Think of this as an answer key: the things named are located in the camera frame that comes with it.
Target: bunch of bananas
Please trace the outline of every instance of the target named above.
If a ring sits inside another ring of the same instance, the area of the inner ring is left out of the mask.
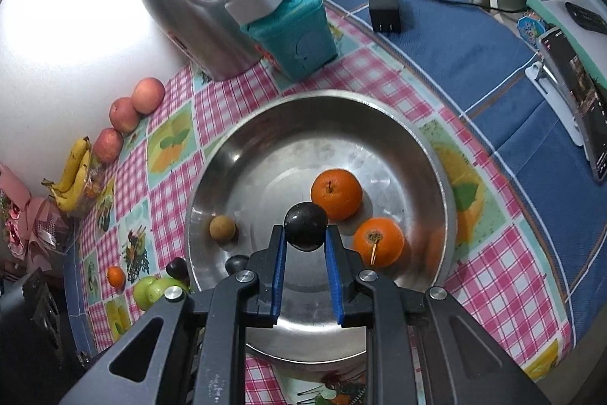
[[[42,185],[49,188],[62,211],[69,213],[78,206],[78,199],[89,174],[89,165],[90,141],[88,137],[80,138],[72,146],[61,180],[56,183],[46,179],[42,181]]]

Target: teal container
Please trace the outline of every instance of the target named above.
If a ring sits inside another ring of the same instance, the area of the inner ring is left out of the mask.
[[[337,55],[322,0],[284,0],[271,14],[241,30],[293,81],[301,81]]]

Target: white wall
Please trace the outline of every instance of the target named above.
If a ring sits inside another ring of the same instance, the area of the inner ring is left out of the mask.
[[[59,178],[78,136],[109,125],[111,102],[185,63],[139,0],[3,0],[0,161],[35,194]]]

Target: black cable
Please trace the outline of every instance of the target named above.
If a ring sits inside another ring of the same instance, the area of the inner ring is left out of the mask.
[[[452,5],[456,5],[456,6],[473,6],[476,8],[482,8],[482,9],[486,9],[488,11],[493,10],[493,11],[499,11],[500,13],[522,13],[523,11],[527,11],[529,8],[527,6],[525,6],[524,8],[521,9],[501,9],[501,8],[492,8],[490,6],[484,6],[482,4],[476,4],[474,2],[467,2],[467,1],[451,1],[451,0],[433,0],[442,4],[452,4]]]

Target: blue gripper pad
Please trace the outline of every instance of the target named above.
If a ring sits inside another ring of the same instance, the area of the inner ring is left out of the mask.
[[[280,303],[282,302],[282,284],[285,280],[286,265],[286,240],[285,230],[280,233],[280,246],[276,256],[274,267],[274,279],[272,280],[272,316],[278,319],[280,316]]]
[[[341,279],[339,277],[338,264],[335,259],[333,242],[329,229],[325,238],[325,260],[327,262],[327,276],[329,277],[329,290],[331,292],[331,303],[333,305],[333,314],[335,314],[338,324],[344,322],[344,298],[342,295]]]

